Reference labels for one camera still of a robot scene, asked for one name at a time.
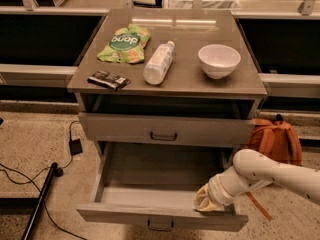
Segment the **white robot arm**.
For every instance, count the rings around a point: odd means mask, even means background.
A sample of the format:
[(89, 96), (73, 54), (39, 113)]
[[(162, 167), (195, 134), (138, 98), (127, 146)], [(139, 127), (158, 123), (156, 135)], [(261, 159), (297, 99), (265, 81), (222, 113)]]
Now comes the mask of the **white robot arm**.
[(242, 149), (227, 170), (211, 177), (194, 197), (200, 212), (222, 209), (245, 193), (277, 184), (317, 205), (320, 204), (320, 171), (277, 162), (251, 150)]

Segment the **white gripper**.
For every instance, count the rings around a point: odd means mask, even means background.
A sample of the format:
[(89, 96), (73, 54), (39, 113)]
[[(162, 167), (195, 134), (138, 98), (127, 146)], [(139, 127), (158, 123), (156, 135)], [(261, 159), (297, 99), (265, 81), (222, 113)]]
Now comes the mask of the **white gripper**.
[(219, 176), (214, 176), (208, 181), (208, 186), (203, 185), (193, 199), (194, 208), (199, 212), (211, 212), (219, 210), (222, 206), (228, 206), (234, 201), (222, 186)]

